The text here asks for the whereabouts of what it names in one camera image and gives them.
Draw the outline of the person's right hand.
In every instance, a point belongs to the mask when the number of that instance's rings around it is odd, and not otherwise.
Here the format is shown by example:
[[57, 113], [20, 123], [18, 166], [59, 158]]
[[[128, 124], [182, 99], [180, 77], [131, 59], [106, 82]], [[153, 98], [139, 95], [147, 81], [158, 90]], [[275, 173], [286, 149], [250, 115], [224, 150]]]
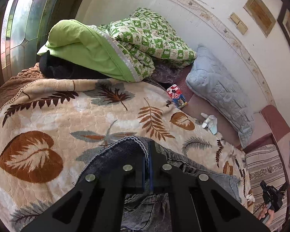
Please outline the person's right hand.
[[274, 219], [274, 210], [270, 209], [270, 204], [264, 205], [263, 209], [259, 213], [257, 219], [266, 219], [266, 222], [264, 223], [267, 227], [269, 227]]

